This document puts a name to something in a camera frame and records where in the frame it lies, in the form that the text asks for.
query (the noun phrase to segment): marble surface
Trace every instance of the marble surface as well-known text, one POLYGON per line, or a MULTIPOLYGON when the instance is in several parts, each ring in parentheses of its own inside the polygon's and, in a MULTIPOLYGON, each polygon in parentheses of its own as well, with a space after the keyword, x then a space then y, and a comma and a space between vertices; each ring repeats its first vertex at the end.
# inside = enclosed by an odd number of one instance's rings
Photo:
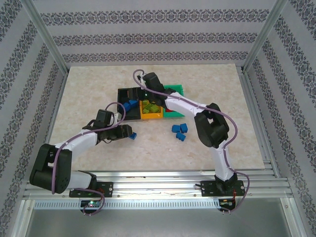
MULTIPOLYGON (((117 100, 118 88, 137 86, 135 69, 155 72, 163 84, 182 84, 194 101, 219 105, 238 125, 229 145, 234 168, 263 169, 263 161, 234 64, 71 67, 50 143, 76 135, 101 108, 117 100)), ((209 148, 198 139, 195 122, 186 117, 128 122, 135 140, 100 143, 76 160, 73 170, 207 170, 214 169, 209 148), (187 123, 184 142, 171 132, 173 124, 187 123)), ((229 137, 234 127, 230 126, 229 137)))

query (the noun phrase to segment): patterned wallpaper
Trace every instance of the patterned wallpaper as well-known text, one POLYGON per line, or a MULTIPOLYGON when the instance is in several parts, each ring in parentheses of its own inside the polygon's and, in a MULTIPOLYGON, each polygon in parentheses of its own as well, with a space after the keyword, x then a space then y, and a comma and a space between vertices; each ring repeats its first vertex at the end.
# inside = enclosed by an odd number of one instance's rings
POLYGON ((275 0, 36 0, 68 66, 236 63, 275 0))
POLYGON ((315 12, 312 1, 289 1, 248 72, 308 236, 316 236, 315 12))
POLYGON ((9 235, 64 75, 19 0, 0 0, 0 237, 9 235))

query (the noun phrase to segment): green tray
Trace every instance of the green tray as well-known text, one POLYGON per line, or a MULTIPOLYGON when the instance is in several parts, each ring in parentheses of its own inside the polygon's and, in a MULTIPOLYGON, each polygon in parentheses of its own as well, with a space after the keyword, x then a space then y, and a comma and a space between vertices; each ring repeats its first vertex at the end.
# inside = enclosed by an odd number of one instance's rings
MULTIPOLYGON (((164 85, 164 88, 171 88, 174 89, 176 92, 178 92, 180 95, 183 95, 183 88, 182 85, 164 85)), ((178 113, 178 112, 166 112, 166 109, 163 109, 163 117, 164 118, 174 118, 174 117, 184 117, 184 115, 178 113)))

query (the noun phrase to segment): blue cube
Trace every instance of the blue cube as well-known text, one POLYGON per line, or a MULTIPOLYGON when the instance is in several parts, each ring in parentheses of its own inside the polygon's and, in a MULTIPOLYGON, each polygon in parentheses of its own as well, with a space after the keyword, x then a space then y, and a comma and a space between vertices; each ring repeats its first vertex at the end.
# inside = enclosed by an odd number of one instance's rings
POLYGON ((186 123, 180 124, 180 129, 182 133, 188 132, 188 126, 186 123))
POLYGON ((126 102, 123 104, 123 106, 124 106, 126 112, 130 111, 130 104, 129 103, 126 102))
POLYGON ((182 134, 181 132, 178 132, 176 138, 178 138, 181 141, 184 141, 186 139, 186 135, 182 134))
POLYGON ((171 131, 174 133, 180 132, 180 125, 173 125, 171 131))
POLYGON ((137 133, 133 132, 133 134, 130 135, 129 138, 135 140, 136 136, 137 136, 137 133))
POLYGON ((130 103, 131 109, 136 108, 138 106, 137 100, 130 100, 129 103, 130 103))

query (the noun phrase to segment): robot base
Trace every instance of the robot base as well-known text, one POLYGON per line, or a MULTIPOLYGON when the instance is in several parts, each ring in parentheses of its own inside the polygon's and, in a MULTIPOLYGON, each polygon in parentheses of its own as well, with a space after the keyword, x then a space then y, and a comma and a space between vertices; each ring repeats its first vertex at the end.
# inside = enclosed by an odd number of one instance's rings
MULTIPOLYGON (((104 194, 105 198, 111 198, 113 194, 113 182, 97 182, 96 191, 104 194)), ((69 197, 71 198, 99 198, 100 195, 87 191, 70 190, 69 197)))
POLYGON ((201 181, 201 193, 202 197, 230 197, 243 196, 245 194, 245 187, 243 181, 237 180, 232 185, 230 185, 225 191, 218 189, 218 181, 201 181))

